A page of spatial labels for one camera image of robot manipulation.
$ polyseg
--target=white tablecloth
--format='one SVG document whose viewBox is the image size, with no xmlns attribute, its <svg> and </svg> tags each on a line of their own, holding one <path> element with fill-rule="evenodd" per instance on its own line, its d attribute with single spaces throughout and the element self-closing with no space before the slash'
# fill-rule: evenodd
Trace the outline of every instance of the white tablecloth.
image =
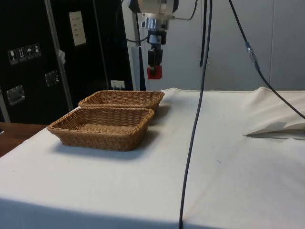
<svg viewBox="0 0 305 229">
<path fill-rule="evenodd" d="M 199 92 L 165 94 L 132 152 L 63 146 L 44 129 L 0 158 L 0 228 L 178 228 Z M 305 111 L 304 92 L 282 95 Z M 270 104 L 262 106 L 262 98 Z M 264 111 L 275 103 L 280 108 L 267 122 Z M 184 228 L 304 228 L 305 141 L 244 136 L 258 126 L 302 126 L 303 120 L 264 88 L 205 92 L 201 111 Z M 279 118 L 282 113 L 289 115 Z"/>
</svg>

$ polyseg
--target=white panel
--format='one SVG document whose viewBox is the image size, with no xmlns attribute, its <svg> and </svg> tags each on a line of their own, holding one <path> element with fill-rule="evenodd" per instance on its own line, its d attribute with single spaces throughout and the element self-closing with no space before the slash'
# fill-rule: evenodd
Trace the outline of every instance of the white panel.
<svg viewBox="0 0 305 229">
<path fill-rule="evenodd" d="M 123 11 L 123 18 L 124 18 L 124 26 L 125 26 L 125 33 L 126 38 L 130 40 L 136 40 L 136 23 L 135 23 L 135 15 L 128 7 L 128 1 L 124 1 L 122 4 L 122 11 Z M 135 81 L 135 73 L 134 73 L 134 66 L 133 66 L 133 59 L 132 59 L 132 48 L 137 46 L 136 43 L 127 42 L 127 49 L 129 55 L 129 63 L 130 63 L 130 71 L 132 75 L 132 85 L 133 89 L 135 89 L 136 81 Z"/>
<path fill-rule="evenodd" d="M 190 17 L 195 0 L 180 0 L 177 17 Z M 269 80 L 274 0 L 233 0 L 244 31 Z M 149 89 L 199 89 L 202 42 L 200 8 L 192 21 L 172 21 L 163 47 L 163 78 Z M 253 67 L 227 0 L 213 1 L 212 35 L 207 68 L 208 90 L 253 90 L 263 85 Z"/>
<path fill-rule="evenodd" d="M 271 84 L 305 89 L 305 1 L 275 0 Z"/>
</svg>

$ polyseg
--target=red block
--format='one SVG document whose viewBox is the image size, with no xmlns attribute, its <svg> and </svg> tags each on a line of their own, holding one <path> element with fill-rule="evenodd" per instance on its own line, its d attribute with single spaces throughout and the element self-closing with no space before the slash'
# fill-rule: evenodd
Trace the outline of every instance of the red block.
<svg viewBox="0 0 305 229">
<path fill-rule="evenodd" d="M 160 80 L 162 78 L 162 66 L 156 66 L 156 75 L 151 74 L 151 68 L 147 68 L 147 75 L 149 80 Z"/>
</svg>

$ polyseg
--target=wooden table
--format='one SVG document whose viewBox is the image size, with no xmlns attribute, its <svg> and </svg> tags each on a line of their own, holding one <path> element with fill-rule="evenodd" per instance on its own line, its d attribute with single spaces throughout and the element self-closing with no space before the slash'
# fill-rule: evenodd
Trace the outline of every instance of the wooden table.
<svg viewBox="0 0 305 229">
<path fill-rule="evenodd" d="M 1 123 L 0 128 L 4 133 L 0 134 L 0 157 L 7 154 L 16 146 L 32 137 L 46 125 Z"/>
</svg>

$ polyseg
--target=wicker basket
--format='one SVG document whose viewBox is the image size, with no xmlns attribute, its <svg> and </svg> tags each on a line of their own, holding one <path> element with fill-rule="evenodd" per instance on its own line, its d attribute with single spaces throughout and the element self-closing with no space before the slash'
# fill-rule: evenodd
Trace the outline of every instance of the wicker basket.
<svg viewBox="0 0 305 229">
<path fill-rule="evenodd" d="M 156 112 L 163 96 L 163 92 L 100 91 L 80 101 L 79 106 L 146 108 Z"/>
<path fill-rule="evenodd" d="M 144 137 L 153 110 L 80 108 L 49 125 L 64 145 L 130 151 Z"/>
</svg>

